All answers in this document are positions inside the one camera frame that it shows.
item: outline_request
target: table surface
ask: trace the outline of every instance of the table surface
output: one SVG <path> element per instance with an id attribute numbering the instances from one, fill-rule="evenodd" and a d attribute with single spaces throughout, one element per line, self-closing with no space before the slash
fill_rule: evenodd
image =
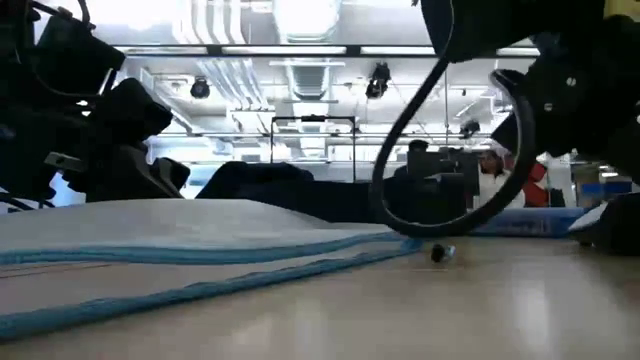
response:
<path id="1" fill-rule="evenodd" d="M 0 359 L 640 359 L 640 261 L 540 239 L 425 254 L 0 345 Z"/>

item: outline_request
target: ceiling duct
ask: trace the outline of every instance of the ceiling duct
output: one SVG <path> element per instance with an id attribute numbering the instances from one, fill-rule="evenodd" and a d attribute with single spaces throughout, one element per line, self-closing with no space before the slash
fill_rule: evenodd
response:
<path id="1" fill-rule="evenodd" d="M 329 87 L 329 67 L 327 66 L 290 66 L 291 91 L 300 100 L 318 101 L 327 93 Z"/>
<path id="2" fill-rule="evenodd" d="M 327 42 L 338 24 L 341 5 L 342 0 L 274 0 L 273 14 L 282 42 Z M 321 100 L 330 86 L 330 67 L 309 66 L 305 60 L 297 59 L 293 63 L 300 65 L 287 67 L 291 93 L 300 100 Z"/>
<path id="3" fill-rule="evenodd" d="M 229 10 L 229 22 L 225 11 Z M 240 29 L 241 3 L 231 0 L 191 0 L 184 3 L 182 12 L 173 24 L 176 40 L 184 44 L 229 44 L 227 33 L 234 43 L 244 44 Z M 250 60 L 199 61 L 198 67 L 234 109 L 266 109 L 269 104 L 262 94 Z"/>

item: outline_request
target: person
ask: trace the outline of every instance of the person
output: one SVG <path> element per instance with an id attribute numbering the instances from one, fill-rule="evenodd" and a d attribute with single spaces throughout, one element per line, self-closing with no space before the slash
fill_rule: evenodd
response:
<path id="1" fill-rule="evenodd" d="M 413 140 L 409 143 L 409 152 L 427 152 L 429 143 L 424 140 Z M 407 165 L 402 165 L 393 172 L 394 177 L 407 176 Z"/>
<path id="2" fill-rule="evenodd" d="M 480 156 L 479 185 L 480 195 L 478 206 L 484 205 L 500 190 L 509 177 L 509 171 L 504 167 L 504 161 L 495 150 L 487 150 Z M 525 195 L 522 190 L 507 208 L 523 208 Z"/>

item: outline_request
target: black cable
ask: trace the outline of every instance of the black cable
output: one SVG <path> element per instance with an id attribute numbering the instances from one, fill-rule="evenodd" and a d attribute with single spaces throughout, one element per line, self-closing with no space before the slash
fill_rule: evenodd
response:
<path id="1" fill-rule="evenodd" d="M 31 206 L 15 199 L 13 196 L 7 193 L 0 193 L 0 203 L 9 204 L 23 211 L 34 210 Z"/>
<path id="2" fill-rule="evenodd" d="M 449 33 L 449 42 L 453 35 L 455 24 L 452 24 Z M 380 221 L 391 229 L 410 237 L 426 238 L 439 236 L 463 235 L 482 225 L 493 216 L 497 215 L 518 195 L 522 186 L 526 182 L 531 168 L 536 160 L 535 149 L 535 123 L 533 110 L 525 95 L 520 93 L 515 84 L 509 81 L 506 73 L 495 71 L 492 73 L 491 81 L 497 87 L 505 91 L 512 98 L 514 113 L 518 121 L 518 151 L 514 170 L 505 182 L 504 186 L 498 190 L 496 195 L 479 209 L 476 209 L 460 218 L 442 224 L 427 225 L 420 223 L 410 223 L 396 217 L 386 206 L 384 199 L 384 170 L 393 151 L 395 144 L 402 135 L 402 131 L 415 116 L 420 106 L 427 99 L 438 80 L 449 66 L 448 46 L 445 47 L 443 55 L 440 57 L 431 73 L 420 86 L 409 104 L 402 111 L 398 120 L 394 123 L 389 135 L 385 139 L 375 166 L 371 185 L 369 186 L 369 203 Z"/>

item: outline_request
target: fluorescent light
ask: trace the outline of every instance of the fluorescent light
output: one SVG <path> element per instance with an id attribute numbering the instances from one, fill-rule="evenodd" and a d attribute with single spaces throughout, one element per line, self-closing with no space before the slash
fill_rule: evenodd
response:
<path id="1" fill-rule="evenodd" d="M 251 11 L 257 14 L 271 14 L 273 12 L 273 2 L 271 1 L 252 1 L 249 3 Z"/>
<path id="2" fill-rule="evenodd" d="M 156 135 L 156 137 L 164 137 L 164 138 L 183 138 L 183 137 L 189 137 L 189 134 L 187 133 L 164 133 L 164 134 L 158 134 Z"/>
<path id="3" fill-rule="evenodd" d="M 486 85 L 451 85 L 449 90 L 467 90 L 467 91 L 487 91 L 490 87 Z"/>
<path id="4" fill-rule="evenodd" d="M 126 55 L 206 55 L 204 46 L 116 46 Z"/>
<path id="5" fill-rule="evenodd" d="M 269 66 L 345 66 L 342 61 L 273 60 Z"/>
<path id="6" fill-rule="evenodd" d="M 435 55 L 433 46 L 363 46 L 362 55 Z"/>
<path id="7" fill-rule="evenodd" d="M 331 137 L 331 134 L 327 133 L 278 133 L 273 134 L 274 138 L 328 138 Z"/>
<path id="8" fill-rule="evenodd" d="M 322 39 L 339 19 L 340 3 L 335 0 L 278 0 L 273 15 L 285 38 Z"/>
<path id="9" fill-rule="evenodd" d="M 510 47 L 496 52 L 499 56 L 539 56 L 540 51 L 533 47 Z"/>
<path id="10" fill-rule="evenodd" d="M 340 55 L 347 52 L 345 46 L 291 45 L 291 46 L 225 46 L 228 55 Z"/>

